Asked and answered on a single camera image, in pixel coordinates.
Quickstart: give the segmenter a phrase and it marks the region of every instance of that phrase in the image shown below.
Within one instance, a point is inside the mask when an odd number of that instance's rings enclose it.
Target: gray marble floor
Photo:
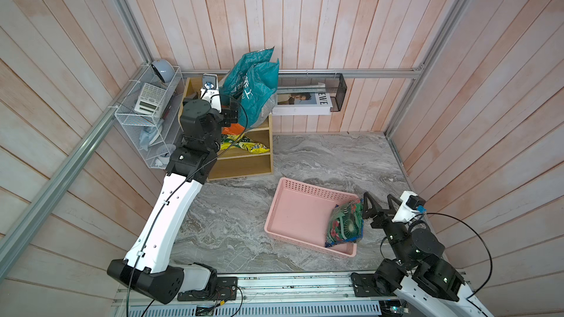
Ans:
[[[206,183],[173,246],[176,264],[201,262],[219,272],[374,270],[382,261],[383,230],[365,223],[353,258],[335,258],[269,238],[264,222],[281,177],[381,200],[407,183],[381,134],[276,136],[275,172]],[[384,255],[393,257],[387,242]]]

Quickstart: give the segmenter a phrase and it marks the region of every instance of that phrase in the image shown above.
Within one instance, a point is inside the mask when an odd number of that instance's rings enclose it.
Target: white wire rack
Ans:
[[[135,85],[116,110],[116,119],[149,168],[164,169],[166,167],[159,156],[164,156],[173,151],[172,147],[180,129],[177,116],[178,109],[182,103],[184,82],[182,81],[180,68],[174,66],[174,70],[175,74],[172,81],[164,85],[154,74],[153,70],[147,66],[139,80],[135,81]],[[145,83],[166,88],[166,92],[159,102],[158,111],[151,115],[142,115],[134,111],[139,93]],[[174,95],[175,90],[180,91],[180,93]],[[161,118],[164,118],[162,128],[157,127]],[[139,136],[144,131],[151,131],[151,128],[157,128],[157,136],[145,150],[140,145]]]

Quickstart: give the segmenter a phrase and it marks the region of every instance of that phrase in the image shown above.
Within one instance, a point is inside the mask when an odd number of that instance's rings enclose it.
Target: magazine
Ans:
[[[325,84],[278,88],[278,105],[272,115],[331,115],[331,96],[328,93],[298,92],[284,93],[284,89],[325,87]]]

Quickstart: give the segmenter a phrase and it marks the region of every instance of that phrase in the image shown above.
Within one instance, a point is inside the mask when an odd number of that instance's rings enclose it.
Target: pink plastic basket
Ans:
[[[264,231],[269,236],[338,257],[354,257],[356,244],[325,247],[329,216],[336,205],[357,199],[342,193],[288,178],[280,179]]]

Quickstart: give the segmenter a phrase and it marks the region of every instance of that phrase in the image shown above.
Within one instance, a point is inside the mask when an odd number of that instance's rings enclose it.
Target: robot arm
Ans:
[[[171,154],[161,193],[143,231],[124,259],[113,260],[108,275],[124,286],[161,303],[177,293],[203,290],[213,271],[198,265],[169,266],[170,252],[188,208],[215,164],[221,128],[229,126],[236,110],[223,109],[217,76],[205,76],[202,99],[183,103],[182,144]]]
[[[444,245],[437,237],[428,227],[414,229],[416,224],[424,223],[413,220],[417,214],[425,213],[425,200],[410,191],[400,198],[398,201],[388,195],[389,209],[383,209],[370,193],[364,194],[363,219],[374,218],[370,226],[384,229],[396,256],[395,260],[384,259],[374,273],[376,290],[405,299],[426,316],[492,317],[456,269],[441,259]],[[397,211],[392,202],[399,205]],[[413,274],[407,272],[411,270],[415,270]]]

